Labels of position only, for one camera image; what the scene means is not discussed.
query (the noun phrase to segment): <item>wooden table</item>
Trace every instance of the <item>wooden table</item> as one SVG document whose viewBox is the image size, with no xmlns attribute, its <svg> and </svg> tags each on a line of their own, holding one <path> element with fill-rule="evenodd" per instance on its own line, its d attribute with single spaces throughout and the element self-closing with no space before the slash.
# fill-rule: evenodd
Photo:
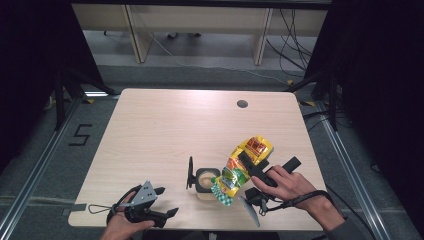
<svg viewBox="0 0 424 240">
<path fill-rule="evenodd" d="M 246 108 L 237 105 L 248 103 Z M 274 145 L 270 166 L 296 156 L 318 189 L 324 181 L 296 97 L 291 93 L 126 89 L 116 105 L 76 204 L 111 206 L 131 187 L 150 180 L 165 187 L 152 210 L 179 207 L 167 229 L 321 230 L 304 211 L 289 208 L 259 216 L 257 228 L 242 203 L 226 207 L 186 190 L 189 157 L 198 168 L 222 169 L 242 141 L 262 135 Z M 237 193 L 252 187 L 249 181 Z M 107 212 L 72 212 L 72 226 L 103 227 Z"/>
</svg>

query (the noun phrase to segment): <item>chip bag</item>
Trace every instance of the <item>chip bag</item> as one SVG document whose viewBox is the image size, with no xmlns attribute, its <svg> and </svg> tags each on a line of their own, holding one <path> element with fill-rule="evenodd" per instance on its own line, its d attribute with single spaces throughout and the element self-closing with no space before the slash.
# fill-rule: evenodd
<svg viewBox="0 0 424 240">
<path fill-rule="evenodd" d="M 273 151 L 273 146 L 262 136 L 255 136 L 239 144 L 228 158 L 226 166 L 219 177 L 212 178 L 211 188 L 215 197 L 224 205 L 229 206 L 237 191 L 249 181 L 250 176 L 238 155 L 245 151 L 254 165 L 267 159 Z"/>
</svg>

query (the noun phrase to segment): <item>gray floor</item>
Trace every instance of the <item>gray floor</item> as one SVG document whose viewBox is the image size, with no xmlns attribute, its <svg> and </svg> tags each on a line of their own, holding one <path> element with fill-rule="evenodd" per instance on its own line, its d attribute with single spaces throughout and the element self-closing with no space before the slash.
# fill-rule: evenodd
<svg viewBox="0 0 424 240">
<path fill-rule="evenodd" d="M 175 39 L 168 39 L 165 33 L 156 33 L 157 41 L 172 56 L 153 43 L 146 62 L 137 64 L 127 34 L 108 32 L 104 36 L 103 32 L 85 32 L 85 35 L 104 81 L 116 90 L 143 87 L 281 91 L 287 87 L 287 80 L 301 80 L 301 77 L 281 71 L 279 57 L 269 46 L 261 66 L 255 66 L 248 36 L 202 34 L 201 37 L 193 37 L 191 34 L 179 34 Z M 299 42 L 309 50 L 313 49 L 315 40 L 299 38 Z M 270 42 L 276 48 L 283 46 L 279 36 L 270 37 Z M 301 64 L 296 51 L 285 51 L 284 54 Z M 287 60 L 282 61 L 281 66 L 291 74 L 303 74 Z M 84 87 L 86 90 L 97 91 L 90 86 Z M 298 100 L 312 100 L 309 95 L 312 89 L 313 85 L 310 85 L 299 90 L 296 93 Z M 91 104 L 83 103 L 78 107 L 11 239 L 99 238 L 102 229 L 70 227 L 67 211 L 78 195 L 115 104 L 116 99 L 95 99 Z M 317 108 L 301 106 L 301 110 L 306 114 L 317 111 Z M 342 112 L 337 116 L 338 133 L 391 239 L 421 239 L 384 177 L 370 168 L 373 161 L 349 120 Z M 42 155 L 53 134 L 54 124 L 55 110 L 52 108 L 40 119 L 39 126 L 28 139 L 25 151 L 0 176 L 1 216 L 8 211 L 13 198 L 19 194 L 31 169 Z M 81 140 L 73 137 L 80 124 L 92 125 L 83 132 L 90 135 L 89 141 L 84 147 L 72 147 L 70 143 Z M 306 125 L 310 128 L 309 134 L 325 182 L 366 219 L 320 117 L 310 119 Z M 341 211 L 354 219 L 366 233 L 365 227 L 351 211 L 336 196 L 333 195 L 333 198 Z M 286 240 L 312 239 L 321 234 L 281 232 L 280 237 Z"/>
</svg>

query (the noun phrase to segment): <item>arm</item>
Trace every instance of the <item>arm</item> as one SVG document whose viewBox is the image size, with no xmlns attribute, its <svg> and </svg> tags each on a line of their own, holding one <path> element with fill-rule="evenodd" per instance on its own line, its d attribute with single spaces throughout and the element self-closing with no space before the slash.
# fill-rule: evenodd
<svg viewBox="0 0 424 240">
<path fill-rule="evenodd" d="M 134 195 L 134 192 L 129 194 L 122 202 L 128 202 Z M 129 239 L 138 231 L 151 228 L 155 225 L 153 221 L 143 221 L 139 223 L 131 223 L 122 212 L 123 209 L 118 208 L 118 212 L 110 219 L 101 240 L 124 240 Z"/>
<path fill-rule="evenodd" d="M 281 166 L 274 166 L 267 175 L 274 179 L 277 187 L 270 187 L 260 179 L 252 177 L 252 182 L 261 191 L 278 197 L 281 200 L 290 200 L 305 195 L 316 188 L 300 173 L 289 174 Z M 329 232 L 342 225 L 345 220 L 333 204 L 324 196 L 316 196 L 295 206 L 305 210 L 324 229 Z"/>
</svg>

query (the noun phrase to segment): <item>wire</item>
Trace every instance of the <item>wire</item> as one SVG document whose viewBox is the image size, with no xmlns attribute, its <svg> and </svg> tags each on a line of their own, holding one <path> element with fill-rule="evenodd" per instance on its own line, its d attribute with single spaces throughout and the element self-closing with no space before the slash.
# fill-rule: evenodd
<svg viewBox="0 0 424 240">
<path fill-rule="evenodd" d="M 305 58 L 304 55 L 310 56 L 312 53 L 309 50 L 307 50 L 306 48 L 304 48 L 299 43 L 299 41 L 297 40 L 296 24 L 295 24 L 296 10 L 295 9 L 292 9 L 292 22 L 291 22 L 290 27 L 289 27 L 289 25 L 288 25 L 288 23 L 287 23 L 287 21 L 286 21 L 286 19 L 284 17 L 284 14 L 283 14 L 283 12 L 282 12 L 281 9 L 280 9 L 280 14 L 281 14 L 281 17 L 282 17 L 282 19 L 284 21 L 284 24 L 286 25 L 286 28 L 287 28 L 287 31 L 288 31 L 288 35 L 287 35 L 287 38 L 285 40 L 284 40 L 283 36 L 281 36 L 281 38 L 284 41 L 284 46 L 287 45 L 290 48 L 292 48 L 293 50 L 297 51 L 299 53 L 299 57 L 300 57 L 300 60 L 302 61 L 302 64 L 303 64 L 304 68 L 306 68 L 306 65 L 308 64 L 308 61 L 306 60 L 306 58 Z M 289 39 L 289 37 L 291 37 L 293 39 L 293 42 L 296 44 L 296 47 L 297 48 L 294 48 L 290 44 L 287 43 L 287 40 Z"/>
<path fill-rule="evenodd" d="M 101 207 L 101 208 L 104 208 L 104 209 L 103 210 L 100 210 L 100 211 L 92 211 L 91 210 L 91 207 Z M 97 204 L 90 204 L 90 205 L 88 205 L 88 211 L 91 214 L 97 214 L 97 213 L 101 213 L 101 212 L 105 212 L 105 211 L 110 211 L 111 209 L 112 209 L 112 207 L 103 206 L 103 205 L 97 205 Z"/>
<path fill-rule="evenodd" d="M 343 202 L 343 204 L 349 208 L 349 210 L 359 219 L 359 221 L 361 221 L 361 223 L 365 226 L 365 228 L 368 230 L 368 232 L 371 234 L 373 239 L 375 238 L 374 233 L 372 232 L 370 226 L 364 221 L 364 219 L 362 219 L 361 216 L 359 216 L 359 214 L 346 202 L 346 200 L 344 200 L 336 191 L 334 191 L 330 186 L 328 186 L 328 184 L 325 184 L 325 186 L 328 188 L 328 190 L 330 190 L 338 199 L 340 199 L 340 201 Z"/>
<path fill-rule="evenodd" d="M 309 131 L 311 131 L 314 127 L 316 127 L 318 124 L 320 124 L 320 123 L 322 123 L 322 122 L 324 122 L 324 121 L 326 121 L 326 120 L 328 120 L 329 118 L 324 118 L 324 119 L 321 119 L 320 121 L 318 121 L 318 122 L 316 122 L 314 125 L 312 125 L 312 127 L 310 127 L 309 129 L 308 129 L 308 132 Z"/>
<path fill-rule="evenodd" d="M 284 55 L 282 52 L 278 51 L 270 42 L 269 39 L 266 39 L 266 42 L 268 43 L 268 45 L 278 54 L 280 55 L 280 57 L 285 58 L 287 61 L 291 62 L 293 65 L 296 65 L 296 67 L 300 68 L 302 71 L 305 71 L 305 68 L 303 68 L 302 66 L 300 66 L 299 64 L 297 64 L 296 62 L 294 62 L 293 60 L 291 60 L 289 57 L 287 57 L 286 55 Z"/>
<path fill-rule="evenodd" d="M 169 56 L 174 56 L 170 51 L 168 51 L 151 33 L 149 33 L 149 35 L 152 37 L 152 39 L 153 39 L 153 41 L 155 41 L 158 45 L 159 45 L 159 47 L 161 47 Z M 246 72 L 246 73 L 249 73 L 249 74 L 252 74 L 252 75 L 255 75 L 255 76 L 258 76 L 258 77 L 262 77 L 262 78 L 268 78 L 268 79 L 274 79 L 274 80 L 277 80 L 278 82 L 281 82 L 281 83 L 283 83 L 284 85 L 286 85 L 286 86 L 289 86 L 289 84 L 288 83 L 286 83 L 286 82 L 284 82 L 283 80 L 281 80 L 281 79 L 278 79 L 278 78 L 275 78 L 275 77 L 270 77 L 270 76 L 265 76 L 265 75 L 261 75 L 261 74 L 258 74 L 258 73 L 254 73 L 254 72 L 251 72 L 251 71 L 249 71 L 249 70 L 244 70 L 244 69 L 236 69 L 236 68 L 226 68 L 226 67 L 205 67 L 205 66 L 197 66 L 197 65 L 189 65 L 189 64 L 185 64 L 185 63 L 182 63 L 182 62 L 180 62 L 180 61 L 178 61 L 177 59 L 173 59 L 178 65 L 180 65 L 180 66 L 183 66 L 183 67 L 190 67 L 190 68 L 203 68 L 203 69 L 223 69 L 223 70 L 229 70 L 229 71 L 237 71 L 237 72 Z"/>
</svg>

